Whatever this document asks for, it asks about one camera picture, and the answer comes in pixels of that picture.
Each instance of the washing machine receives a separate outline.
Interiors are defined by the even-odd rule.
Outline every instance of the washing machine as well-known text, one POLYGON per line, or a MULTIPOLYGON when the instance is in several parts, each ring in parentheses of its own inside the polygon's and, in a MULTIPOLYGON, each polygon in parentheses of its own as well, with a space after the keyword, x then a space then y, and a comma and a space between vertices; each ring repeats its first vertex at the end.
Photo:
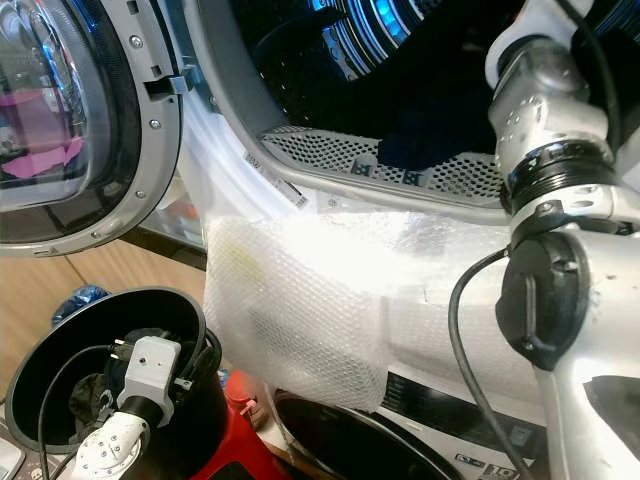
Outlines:
MULTIPOLYGON (((179 158, 194 203, 212 214, 391 207, 506 225, 490 131, 463 143, 443 134, 439 150, 420 146, 420 163, 393 161, 412 157, 396 137, 411 140, 416 124, 389 130, 390 109, 412 100, 408 80, 438 76, 438 42, 457 35, 473 66, 522 4, 495 2, 495 15, 480 12, 484 24, 442 28, 480 2, 462 3, 470 10, 447 0, 0 0, 0 253, 62 255, 119 237, 157 205, 179 158), (397 53, 426 44, 426 73, 397 53)), ((597 12, 603 28, 621 8, 597 12)), ((464 87, 483 100, 448 118, 451 131, 461 125, 453 117, 468 123, 490 102, 464 72, 451 97, 464 87)), ((401 125, 414 118, 395 113, 401 125)), ((428 120, 417 120, 418 136, 428 120)), ((492 400, 514 445, 537 461, 544 420, 492 400)), ((415 365, 392 369, 375 416, 340 412, 430 452, 433 478, 515 476, 462 384, 415 365)))

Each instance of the label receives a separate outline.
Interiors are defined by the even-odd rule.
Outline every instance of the label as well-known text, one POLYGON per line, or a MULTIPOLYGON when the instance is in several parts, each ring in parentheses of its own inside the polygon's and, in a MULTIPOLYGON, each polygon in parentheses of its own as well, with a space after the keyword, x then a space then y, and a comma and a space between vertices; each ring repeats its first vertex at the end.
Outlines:
POLYGON ((475 458, 468 457, 461 453, 456 454, 455 459, 459 462, 466 463, 468 465, 473 465, 474 467, 482 468, 486 465, 482 460, 476 460, 475 458))
POLYGON ((512 480, 515 479, 518 472, 511 468, 501 467, 499 465, 489 464, 484 469, 478 480, 512 480))
POLYGON ((302 208, 307 204, 307 202, 309 201, 307 197, 305 197, 302 192, 300 192, 300 190, 298 190, 292 184, 280 177, 272 175, 266 168, 262 166, 262 164, 260 164, 260 162, 258 162, 251 155, 245 155, 245 159, 247 160, 247 162, 253 165, 253 167, 258 170, 258 172, 260 172, 260 174, 264 178, 266 178, 271 185, 276 187, 276 190, 284 195, 284 197, 291 203, 293 203, 296 207, 302 208))

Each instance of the screw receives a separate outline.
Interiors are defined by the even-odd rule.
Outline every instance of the screw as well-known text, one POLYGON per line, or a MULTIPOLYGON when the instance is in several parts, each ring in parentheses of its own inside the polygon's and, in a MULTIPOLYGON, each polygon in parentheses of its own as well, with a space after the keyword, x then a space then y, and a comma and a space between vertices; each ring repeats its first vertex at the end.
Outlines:
POLYGON ((133 48, 137 50, 138 48, 142 48, 144 43, 142 42, 142 39, 139 36, 131 35, 129 37, 129 45, 131 45, 133 48))

